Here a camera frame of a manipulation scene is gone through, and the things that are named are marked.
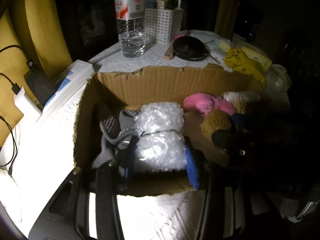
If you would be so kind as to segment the clear plastic bag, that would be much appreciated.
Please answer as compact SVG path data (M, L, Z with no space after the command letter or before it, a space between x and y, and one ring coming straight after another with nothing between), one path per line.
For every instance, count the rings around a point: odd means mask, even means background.
M276 97L287 93L291 86L291 79L285 67L272 64L265 76L265 92L269 97Z

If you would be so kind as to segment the clear water bottle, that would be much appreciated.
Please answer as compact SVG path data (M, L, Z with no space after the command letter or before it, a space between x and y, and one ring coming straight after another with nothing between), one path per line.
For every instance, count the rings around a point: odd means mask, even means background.
M145 0L114 0L118 39L121 51L127 58L144 54Z

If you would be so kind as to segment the grey dotted sock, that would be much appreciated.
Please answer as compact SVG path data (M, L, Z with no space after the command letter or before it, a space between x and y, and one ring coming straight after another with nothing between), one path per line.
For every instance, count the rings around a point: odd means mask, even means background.
M120 150L127 148L133 135L136 135L135 117L140 111L123 109L114 116L107 107L99 109L99 127L102 131L101 152L91 168L99 168L113 159Z

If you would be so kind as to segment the yellow wipes pack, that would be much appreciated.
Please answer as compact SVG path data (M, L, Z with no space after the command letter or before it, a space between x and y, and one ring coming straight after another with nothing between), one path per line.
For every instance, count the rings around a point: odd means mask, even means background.
M227 67L236 72L252 75L262 89L266 87L265 74L261 64L258 61L250 59L243 50L231 48L227 51L223 61Z

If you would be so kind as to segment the white power bank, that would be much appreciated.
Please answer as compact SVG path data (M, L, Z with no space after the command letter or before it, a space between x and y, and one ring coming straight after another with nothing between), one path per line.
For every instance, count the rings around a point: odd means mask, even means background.
M40 116L42 115L42 111L29 97L24 87L22 87L20 91L16 95L14 95L14 103L15 106L22 112L25 120L37 122L37 120L39 120Z

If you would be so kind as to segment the white lace tablecloth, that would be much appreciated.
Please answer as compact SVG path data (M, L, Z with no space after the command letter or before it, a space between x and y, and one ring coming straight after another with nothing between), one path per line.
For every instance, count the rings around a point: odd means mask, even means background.
M222 53L211 50L201 62L163 59L166 46L151 43L144 55L127 59L112 45L98 55L102 73L130 73L148 66L204 68L221 61ZM1 174L1 202L18 229L29 235L44 206L73 167L73 133L76 111L83 91L79 89L51 116L35 123L21 120L8 136L1 156L18 149L13 175ZM120 218L128 239L190 239L202 193L177 193L159 197L120 197Z

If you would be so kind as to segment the pink plush toy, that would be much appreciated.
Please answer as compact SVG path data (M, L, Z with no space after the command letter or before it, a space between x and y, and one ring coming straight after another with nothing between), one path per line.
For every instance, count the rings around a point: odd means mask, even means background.
M183 100L183 107L186 111L199 113L203 117L215 109L219 109L230 116L236 113L235 107L222 97L205 93L196 93L186 97Z

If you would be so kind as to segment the brown plush toy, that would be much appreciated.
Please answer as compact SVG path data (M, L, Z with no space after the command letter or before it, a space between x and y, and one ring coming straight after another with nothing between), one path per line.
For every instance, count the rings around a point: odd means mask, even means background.
M203 122L200 124L200 130L208 141L212 141L214 132L228 130L231 126L229 115L226 112L220 109L213 109L204 117Z

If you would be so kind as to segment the black charger block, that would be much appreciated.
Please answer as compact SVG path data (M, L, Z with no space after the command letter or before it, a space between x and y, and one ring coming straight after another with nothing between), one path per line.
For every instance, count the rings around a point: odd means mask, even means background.
M42 67L35 64L32 59L27 61L27 66L29 70L24 74L24 79L39 103L44 106L56 90Z

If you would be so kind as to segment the bubble wrap roll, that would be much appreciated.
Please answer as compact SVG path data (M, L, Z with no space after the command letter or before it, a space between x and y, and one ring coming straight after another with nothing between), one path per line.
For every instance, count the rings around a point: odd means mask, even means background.
M134 169L136 173L172 172L185 169L184 112L177 102L143 105L135 116L138 135Z

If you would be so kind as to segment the white perforated basket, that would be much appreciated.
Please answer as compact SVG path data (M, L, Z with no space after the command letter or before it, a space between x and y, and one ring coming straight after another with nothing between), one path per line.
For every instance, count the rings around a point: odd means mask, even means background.
M180 32L183 12L183 9L146 8L144 15L146 38L160 45L169 44Z

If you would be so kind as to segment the pale tissue pack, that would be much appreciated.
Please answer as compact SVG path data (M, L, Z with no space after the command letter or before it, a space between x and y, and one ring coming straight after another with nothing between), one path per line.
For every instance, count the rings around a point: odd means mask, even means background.
M255 51L248 47L242 47L241 49L247 55L248 58L259 62L264 72L268 72L272 64L272 61L268 56L265 56L263 53Z

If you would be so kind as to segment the open cardboard box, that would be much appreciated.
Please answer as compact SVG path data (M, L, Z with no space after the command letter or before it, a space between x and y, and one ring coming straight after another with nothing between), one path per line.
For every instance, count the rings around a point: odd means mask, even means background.
M106 106L117 114L122 108L136 109L152 102L183 99L195 93L221 95L228 91L252 91L265 95L249 75L227 72L215 64L204 68L149 66L132 73L94 74L87 83L74 124L74 166L91 168L101 151L98 108Z

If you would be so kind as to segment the cotton swab pack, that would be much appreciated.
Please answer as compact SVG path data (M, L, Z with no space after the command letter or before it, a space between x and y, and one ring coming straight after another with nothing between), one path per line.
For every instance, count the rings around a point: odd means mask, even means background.
M224 92L222 97L231 103L239 114L246 113L247 105L250 102L259 101L261 99L259 94L250 91Z

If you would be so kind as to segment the white blue box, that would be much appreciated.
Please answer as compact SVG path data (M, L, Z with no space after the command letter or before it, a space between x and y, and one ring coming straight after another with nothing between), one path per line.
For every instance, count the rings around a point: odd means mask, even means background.
M93 64L76 60L54 80L56 92L44 105L42 115L58 111L95 73Z

